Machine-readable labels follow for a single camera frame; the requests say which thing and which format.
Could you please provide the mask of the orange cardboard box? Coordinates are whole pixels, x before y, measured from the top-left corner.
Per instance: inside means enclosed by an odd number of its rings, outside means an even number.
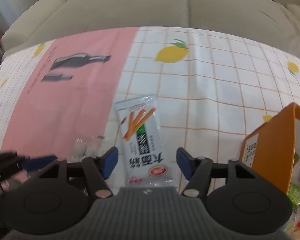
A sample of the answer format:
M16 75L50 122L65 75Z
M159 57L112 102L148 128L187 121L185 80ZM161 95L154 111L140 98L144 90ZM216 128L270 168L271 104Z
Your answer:
M248 135L239 160L288 193L300 168L300 106L290 103Z

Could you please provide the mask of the small clear wrapped candy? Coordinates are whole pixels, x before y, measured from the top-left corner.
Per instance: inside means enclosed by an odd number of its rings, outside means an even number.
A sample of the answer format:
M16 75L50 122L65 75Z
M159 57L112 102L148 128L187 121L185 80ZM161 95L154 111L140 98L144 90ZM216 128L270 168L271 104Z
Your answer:
M108 138L103 135L98 135L87 140L77 138L71 149L70 162L77 163L86 157L96 158L101 156L108 141Z

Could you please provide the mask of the beige sofa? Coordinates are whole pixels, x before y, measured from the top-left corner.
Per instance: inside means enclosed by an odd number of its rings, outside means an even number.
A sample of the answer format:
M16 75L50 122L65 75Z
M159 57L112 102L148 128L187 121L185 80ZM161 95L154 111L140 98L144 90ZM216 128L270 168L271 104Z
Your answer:
M218 31L300 58L300 0L39 0L1 43L13 53L86 31L141 26Z

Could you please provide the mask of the green nut snack packet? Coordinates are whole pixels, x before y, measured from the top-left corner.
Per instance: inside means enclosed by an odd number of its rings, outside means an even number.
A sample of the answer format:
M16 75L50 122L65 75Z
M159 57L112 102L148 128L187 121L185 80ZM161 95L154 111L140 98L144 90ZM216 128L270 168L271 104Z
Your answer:
M292 202L293 211L297 212L300 205L300 184L291 183L287 193L288 198Z

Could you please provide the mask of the white carrot stick snack packet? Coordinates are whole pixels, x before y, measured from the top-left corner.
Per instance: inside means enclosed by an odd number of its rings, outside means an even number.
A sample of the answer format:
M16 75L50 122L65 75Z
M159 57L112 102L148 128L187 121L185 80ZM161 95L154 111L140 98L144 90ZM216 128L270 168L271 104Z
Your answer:
M115 109L120 121L127 185L176 187L170 157L162 142L156 96L119 101Z

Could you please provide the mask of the pink white patterned tablecloth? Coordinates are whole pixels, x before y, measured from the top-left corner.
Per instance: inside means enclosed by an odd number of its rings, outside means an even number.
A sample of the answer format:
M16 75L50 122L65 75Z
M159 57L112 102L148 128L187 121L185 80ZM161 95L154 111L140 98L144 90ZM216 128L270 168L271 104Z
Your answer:
M154 96L163 156L178 190L175 152L225 163L245 137L300 106L300 58L248 38L210 30L130 27L91 31L31 46L0 66L0 152L70 159L111 146L113 191L129 183L116 104Z

